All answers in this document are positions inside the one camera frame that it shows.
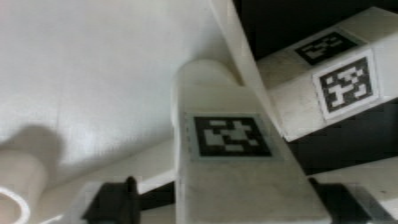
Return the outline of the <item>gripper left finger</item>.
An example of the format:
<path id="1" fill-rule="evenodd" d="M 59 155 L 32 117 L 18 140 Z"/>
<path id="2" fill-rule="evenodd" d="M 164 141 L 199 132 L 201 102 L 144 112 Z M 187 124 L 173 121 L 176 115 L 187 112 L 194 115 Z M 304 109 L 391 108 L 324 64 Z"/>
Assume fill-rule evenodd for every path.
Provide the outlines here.
<path id="1" fill-rule="evenodd" d="M 123 183 L 102 185 L 82 219 L 87 224 L 141 223 L 139 191 L 134 177 L 128 177 Z"/>

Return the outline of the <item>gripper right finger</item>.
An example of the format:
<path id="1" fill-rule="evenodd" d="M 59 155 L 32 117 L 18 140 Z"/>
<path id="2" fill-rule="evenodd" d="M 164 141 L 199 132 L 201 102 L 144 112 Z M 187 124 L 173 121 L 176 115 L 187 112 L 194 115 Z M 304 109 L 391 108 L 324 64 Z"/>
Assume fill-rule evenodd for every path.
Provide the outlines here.
<path id="1" fill-rule="evenodd" d="M 345 185 L 320 183 L 315 178 L 310 179 L 310 183 L 333 217 L 331 224 L 368 224 L 372 217 Z"/>

